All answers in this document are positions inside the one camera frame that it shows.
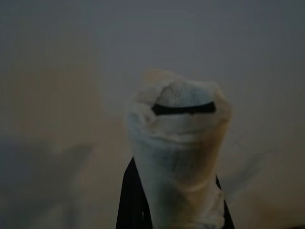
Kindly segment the white cloth handle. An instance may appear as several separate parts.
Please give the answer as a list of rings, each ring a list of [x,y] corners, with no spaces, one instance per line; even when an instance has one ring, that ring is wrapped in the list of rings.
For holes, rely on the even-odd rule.
[[[232,109],[214,83],[152,70],[126,109],[126,129],[153,229],[222,229],[216,161]]]

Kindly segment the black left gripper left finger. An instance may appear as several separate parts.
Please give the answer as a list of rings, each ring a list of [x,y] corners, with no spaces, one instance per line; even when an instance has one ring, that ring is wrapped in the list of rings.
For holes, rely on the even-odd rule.
[[[134,159],[131,159],[123,175],[116,229],[153,229]]]

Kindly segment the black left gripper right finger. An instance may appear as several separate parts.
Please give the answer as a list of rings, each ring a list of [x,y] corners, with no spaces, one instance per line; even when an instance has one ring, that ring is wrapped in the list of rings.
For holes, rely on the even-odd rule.
[[[224,200],[224,225],[222,229],[235,229],[229,208],[225,200]]]

